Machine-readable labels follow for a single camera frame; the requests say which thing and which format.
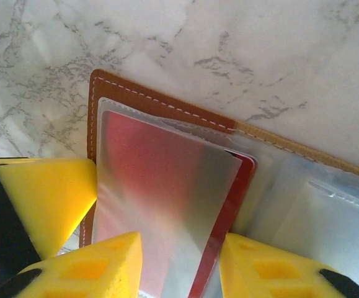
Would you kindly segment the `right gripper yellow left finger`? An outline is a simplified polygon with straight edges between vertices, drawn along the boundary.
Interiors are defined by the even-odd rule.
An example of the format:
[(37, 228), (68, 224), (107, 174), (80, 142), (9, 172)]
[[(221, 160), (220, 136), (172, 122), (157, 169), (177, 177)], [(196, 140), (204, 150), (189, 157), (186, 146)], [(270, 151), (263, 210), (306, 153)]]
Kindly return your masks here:
[(143, 250), (129, 232), (31, 264), (0, 287), (0, 297), (137, 297)]

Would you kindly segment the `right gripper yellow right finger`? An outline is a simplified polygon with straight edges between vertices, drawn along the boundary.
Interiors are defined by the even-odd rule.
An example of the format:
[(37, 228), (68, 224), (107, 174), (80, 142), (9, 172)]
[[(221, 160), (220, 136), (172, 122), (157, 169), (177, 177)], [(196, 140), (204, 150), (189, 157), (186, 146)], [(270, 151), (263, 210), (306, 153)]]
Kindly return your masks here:
[(226, 235), (219, 274), (223, 297), (359, 297), (348, 276), (235, 233)]

